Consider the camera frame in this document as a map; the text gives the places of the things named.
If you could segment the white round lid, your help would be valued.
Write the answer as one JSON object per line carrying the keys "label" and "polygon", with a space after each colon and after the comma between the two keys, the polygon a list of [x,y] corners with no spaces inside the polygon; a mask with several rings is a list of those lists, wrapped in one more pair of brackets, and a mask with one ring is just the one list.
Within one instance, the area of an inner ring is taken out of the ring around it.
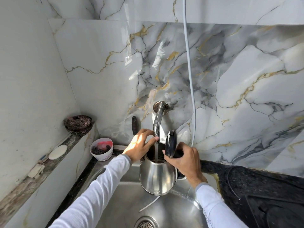
{"label": "white round lid", "polygon": [[64,155],[67,151],[67,145],[60,145],[50,152],[48,159],[55,160]]}

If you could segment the chrome wall tap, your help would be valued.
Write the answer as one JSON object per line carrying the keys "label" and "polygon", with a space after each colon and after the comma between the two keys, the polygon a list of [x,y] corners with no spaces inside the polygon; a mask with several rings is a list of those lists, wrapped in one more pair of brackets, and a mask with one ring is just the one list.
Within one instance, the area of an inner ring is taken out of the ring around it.
{"label": "chrome wall tap", "polygon": [[170,107],[168,103],[164,101],[157,101],[153,105],[153,110],[156,113],[153,123],[153,137],[158,137],[160,139],[160,126],[162,117],[169,112]]}

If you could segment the person's right hand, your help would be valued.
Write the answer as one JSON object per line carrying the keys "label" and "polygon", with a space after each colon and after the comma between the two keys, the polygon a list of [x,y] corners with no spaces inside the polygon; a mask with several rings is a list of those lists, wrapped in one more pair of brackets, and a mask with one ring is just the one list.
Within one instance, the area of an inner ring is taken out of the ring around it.
{"label": "person's right hand", "polygon": [[183,156],[174,158],[174,163],[170,163],[176,167],[188,180],[192,188],[198,185],[208,184],[207,179],[201,171],[199,153],[196,148],[189,147],[184,142],[180,142],[177,149],[183,151]]}

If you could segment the person's left forearm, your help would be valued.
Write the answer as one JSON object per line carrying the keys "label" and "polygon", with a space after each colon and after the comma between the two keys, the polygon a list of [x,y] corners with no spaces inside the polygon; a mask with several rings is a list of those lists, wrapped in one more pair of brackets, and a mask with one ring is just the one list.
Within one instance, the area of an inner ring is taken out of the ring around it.
{"label": "person's left forearm", "polygon": [[132,165],[126,154],[113,158],[105,172],[51,224],[49,228],[95,228],[121,178]]}

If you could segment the person's right forearm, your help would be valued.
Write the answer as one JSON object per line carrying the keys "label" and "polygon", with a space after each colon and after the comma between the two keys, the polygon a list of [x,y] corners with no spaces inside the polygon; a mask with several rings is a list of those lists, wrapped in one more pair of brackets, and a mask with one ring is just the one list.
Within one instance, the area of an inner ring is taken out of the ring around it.
{"label": "person's right forearm", "polygon": [[208,228],[248,228],[208,183],[200,183],[195,192]]}

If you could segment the sink drain strainer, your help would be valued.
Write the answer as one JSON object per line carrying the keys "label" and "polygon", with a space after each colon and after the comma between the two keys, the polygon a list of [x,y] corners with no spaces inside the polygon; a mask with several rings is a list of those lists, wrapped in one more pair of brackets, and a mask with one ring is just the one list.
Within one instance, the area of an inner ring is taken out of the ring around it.
{"label": "sink drain strainer", "polygon": [[134,228],[159,228],[159,227],[154,218],[150,216],[142,216],[136,221]]}

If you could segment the stainless steel sink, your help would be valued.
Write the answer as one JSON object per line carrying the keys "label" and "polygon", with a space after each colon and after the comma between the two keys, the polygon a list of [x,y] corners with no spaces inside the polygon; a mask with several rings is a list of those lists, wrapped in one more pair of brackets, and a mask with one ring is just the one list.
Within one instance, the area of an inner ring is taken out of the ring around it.
{"label": "stainless steel sink", "polygon": [[208,228],[195,190],[187,179],[156,200],[139,182],[140,162],[132,164],[121,178],[96,228],[134,228],[142,216],[155,219],[159,228]]}

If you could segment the white tub with pink paste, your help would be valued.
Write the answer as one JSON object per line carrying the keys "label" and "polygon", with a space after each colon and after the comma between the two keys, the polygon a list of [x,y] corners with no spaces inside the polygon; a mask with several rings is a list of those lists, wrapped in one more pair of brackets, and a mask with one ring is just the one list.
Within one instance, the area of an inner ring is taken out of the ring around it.
{"label": "white tub with pink paste", "polygon": [[90,153],[97,161],[110,159],[113,153],[113,141],[110,138],[100,138],[90,146]]}

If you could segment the white soap holder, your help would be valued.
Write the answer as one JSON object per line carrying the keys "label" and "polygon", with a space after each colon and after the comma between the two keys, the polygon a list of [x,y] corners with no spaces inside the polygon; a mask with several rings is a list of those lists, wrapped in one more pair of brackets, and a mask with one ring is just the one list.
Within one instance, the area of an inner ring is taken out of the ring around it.
{"label": "white soap holder", "polygon": [[37,179],[40,177],[40,174],[43,173],[45,165],[36,164],[33,169],[27,174],[28,177]]}

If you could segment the person's left hand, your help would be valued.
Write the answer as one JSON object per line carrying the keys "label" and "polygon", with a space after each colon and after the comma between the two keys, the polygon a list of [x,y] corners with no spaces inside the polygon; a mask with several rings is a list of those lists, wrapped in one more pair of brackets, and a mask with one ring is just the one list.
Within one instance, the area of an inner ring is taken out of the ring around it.
{"label": "person's left hand", "polygon": [[139,161],[149,151],[149,149],[144,149],[144,146],[147,143],[147,138],[152,134],[152,130],[140,129],[124,150],[123,154],[130,158],[132,164]]}

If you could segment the black gas stove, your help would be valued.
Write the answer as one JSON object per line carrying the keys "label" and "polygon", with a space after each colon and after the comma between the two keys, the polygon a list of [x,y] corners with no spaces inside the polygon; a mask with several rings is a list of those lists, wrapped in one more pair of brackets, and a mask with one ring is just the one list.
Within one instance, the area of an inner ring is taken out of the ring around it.
{"label": "black gas stove", "polygon": [[241,204],[249,228],[304,228],[304,202],[245,195]]}

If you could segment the dark bowl with scrubber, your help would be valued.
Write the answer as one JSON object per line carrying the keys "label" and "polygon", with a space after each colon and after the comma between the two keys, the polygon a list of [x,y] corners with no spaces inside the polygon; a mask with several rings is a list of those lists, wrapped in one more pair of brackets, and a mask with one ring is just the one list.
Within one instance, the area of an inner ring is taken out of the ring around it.
{"label": "dark bowl with scrubber", "polygon": [[93,128],[94,121],[86,115],[69,116],[63,120],[66,130],[75,136],[84,136]]}

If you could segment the stainless steel electric kettle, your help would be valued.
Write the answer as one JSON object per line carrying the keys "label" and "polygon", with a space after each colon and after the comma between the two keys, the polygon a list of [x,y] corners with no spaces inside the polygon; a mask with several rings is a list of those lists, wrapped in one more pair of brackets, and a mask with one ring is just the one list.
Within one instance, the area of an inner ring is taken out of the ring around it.
{"label": "stainless steel electric kettle", "polygon": [[[160,143],[165,148],[165,155],[169,158],[180,158],[184,152],[177,149],[177,133],[171,130],[165,143]],[[158,150],[158,145],[153,145],[143,157],[139,166],[139,182],[143,189],[151,195],[163,196],[169,193],[178,179],[176,167],[165,161],[164,154]]]}

